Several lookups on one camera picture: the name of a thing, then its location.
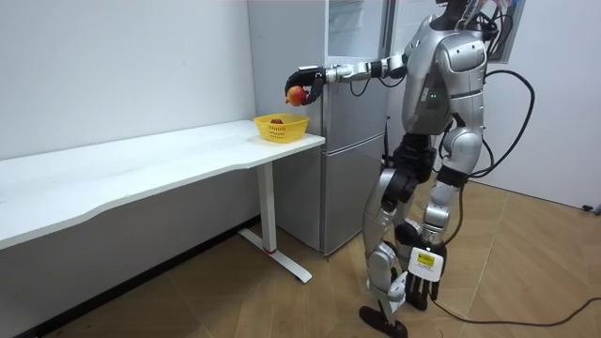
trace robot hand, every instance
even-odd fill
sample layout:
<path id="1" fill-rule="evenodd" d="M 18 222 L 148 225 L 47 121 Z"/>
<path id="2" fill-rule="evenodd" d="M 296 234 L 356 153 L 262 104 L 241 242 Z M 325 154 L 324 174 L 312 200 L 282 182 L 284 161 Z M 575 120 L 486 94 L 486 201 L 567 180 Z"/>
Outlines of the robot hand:
<path id="1" fill-rule="evenodd" d="M 319 99 L 326 82 L 326 70 L 324 68 L 317 66 L 300 67 L 285 82 L 284 95 L 287 95 L 288 89 L 295 85 L 310 86 L 311 91 L 307 92 L 309 95 L 302 101 L 301 105 L 311 104 Z"/>

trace yellow label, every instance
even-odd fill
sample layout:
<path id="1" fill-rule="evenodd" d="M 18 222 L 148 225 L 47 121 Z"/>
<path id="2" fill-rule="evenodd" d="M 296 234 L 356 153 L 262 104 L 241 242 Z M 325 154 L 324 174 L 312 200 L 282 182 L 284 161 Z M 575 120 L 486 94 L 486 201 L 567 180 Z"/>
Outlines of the yellow label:
<path id="1" fill-rule="evenodd" d="M 417 261 L 430 268 L 434 266 L 434 257 L 425 253 L 418 253 Z"/>

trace refrigerator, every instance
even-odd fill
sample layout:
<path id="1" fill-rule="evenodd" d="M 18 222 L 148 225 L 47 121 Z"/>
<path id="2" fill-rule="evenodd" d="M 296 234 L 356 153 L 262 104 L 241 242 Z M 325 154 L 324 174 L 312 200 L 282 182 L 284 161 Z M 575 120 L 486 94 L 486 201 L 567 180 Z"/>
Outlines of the refrigerator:
<path id="1" fill-rule="evenodd" d="M 322 148 L 273 164 L 276 223 L 331 254 L 362 230 L 380 174 L 390 90 L 374 79 L 355 97 L 349 84 L 328 84 L 320 100 L 295 108 L 285 104 L 284 85 L 299 66 L 388 55 L 394 1 L 253 0 L 248 10 L 257 114 L 307 115 L 307 132 L 326 138 Z"/>

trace red apple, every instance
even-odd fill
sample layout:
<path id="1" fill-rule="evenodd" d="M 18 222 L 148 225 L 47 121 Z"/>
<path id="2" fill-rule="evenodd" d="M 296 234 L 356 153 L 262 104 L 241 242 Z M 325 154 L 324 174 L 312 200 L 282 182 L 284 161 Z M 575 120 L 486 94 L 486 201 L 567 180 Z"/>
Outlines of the red apple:
<path id="1" fill-rule="evenodd" d="M 307 93 L 305 93 L 304 89 L 300 85 L 295 85 L 288 89 L 288 92 L 285 96 L 285 102 L 298 107 L 306 98 Z"/>

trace yellow basket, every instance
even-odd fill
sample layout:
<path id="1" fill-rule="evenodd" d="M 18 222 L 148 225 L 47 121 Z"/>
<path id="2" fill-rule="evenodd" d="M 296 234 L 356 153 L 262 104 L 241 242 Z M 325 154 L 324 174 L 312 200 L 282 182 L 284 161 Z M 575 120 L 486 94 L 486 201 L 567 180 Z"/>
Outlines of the yellow basket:
<path id="1" fill-rule="evenodd" d="M 279 118 L 284 124 L 271 123 L 273 118 Z M 293 114 L 273 114 L 254 118 L 261 137 L 277 143 L 288 143 L 298 140 L 307 130 L 309 117 Z"/>

